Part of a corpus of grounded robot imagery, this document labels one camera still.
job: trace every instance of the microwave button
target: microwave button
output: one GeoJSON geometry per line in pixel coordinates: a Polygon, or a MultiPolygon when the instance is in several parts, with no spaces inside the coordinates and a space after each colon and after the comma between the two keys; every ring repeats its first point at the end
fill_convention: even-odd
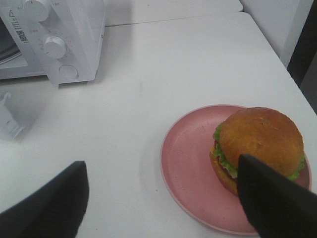
{"type": "Polygon", "coordinates": [[[34,21],[45,21],[52,10],[48,0],[25,0],[23,10],[34,21]]]}
{"type": "Polygon", "coordinates": [[[67,45],[60,37],[50,36],[44,43],[44,51],[47,56],[60,59],[66,54],[67,45]]]}
{"type": "Polygon", "coordinates": [[[71,65],[63,65],[59,68],[60,74],[65,78],[77,78],[78,70],[71,65]]]}

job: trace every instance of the hamburger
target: hamburger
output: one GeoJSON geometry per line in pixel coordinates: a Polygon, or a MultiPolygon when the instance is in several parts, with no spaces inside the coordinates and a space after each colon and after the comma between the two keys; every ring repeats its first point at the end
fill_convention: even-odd
{"type": "Polygon", "coordinates": [[[295,180],[304,167],[302,135],[292,120],[277,110],[242,109],[218,125],[213,138],[213,170],[235,195],[241,154],[255,156],[290,180],[295,180]]]}

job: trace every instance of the sticker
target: sticker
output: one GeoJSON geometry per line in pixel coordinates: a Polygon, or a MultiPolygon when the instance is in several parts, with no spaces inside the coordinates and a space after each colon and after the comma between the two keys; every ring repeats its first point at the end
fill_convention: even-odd
{"type": "Polygon", "coordinates": [[[24,31],[22,30],[18,19],[15,17],[14,12],[11,7],[4,7],[3,9],[4,17],[8,24],[15,30],[16,34],[20,38],[23,43],[28,43],[28,39],[26,38],[24,31]]]}

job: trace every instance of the table surface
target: table surface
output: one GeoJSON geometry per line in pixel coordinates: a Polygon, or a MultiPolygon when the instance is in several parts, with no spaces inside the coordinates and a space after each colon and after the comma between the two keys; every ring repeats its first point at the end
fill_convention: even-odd
{"type": "Polygon", "coordinates": [[[95,82],[0,82],[28,124],[0,140],[0,212],[76,160],[88,167],[86,237],[236,237],[201,225],[167,191],[160,148],[173,123],[207,105],[262,106],[301,131],[317,191],[317,117],[252,18],[229,13],[106,28],[95,82]]]}
{"type": "Polygon", "coordinates": [[[104,0],[106,25],[162,21],[242,11],[239,0],[104,0]]]}

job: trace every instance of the black object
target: black object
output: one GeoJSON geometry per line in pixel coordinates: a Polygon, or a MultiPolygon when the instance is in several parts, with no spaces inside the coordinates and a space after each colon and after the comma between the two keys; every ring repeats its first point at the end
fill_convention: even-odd
{"type": "Polygon", "coordinates": [[[74,238],[89,196],[86,164],[77,161],[0,214],[1,238],[74,238]]]}
{"type": "Polygon", "coordinates": [[[301,85],[317,52],[316,28],[317,0],[314,0],[287,67],[288,72],[294,79],[297,86],[301,85]]]}
{"type": "Polygon", "coordinates": [[[239,160],[238,196],[262,238],[317,237],[317,196],[251,155],[239,160]]]}
{"type": "Polygon", "coordinates": [[[7,60],[20,52],[1,18],[0,36],[0,61],[7,60]]]}

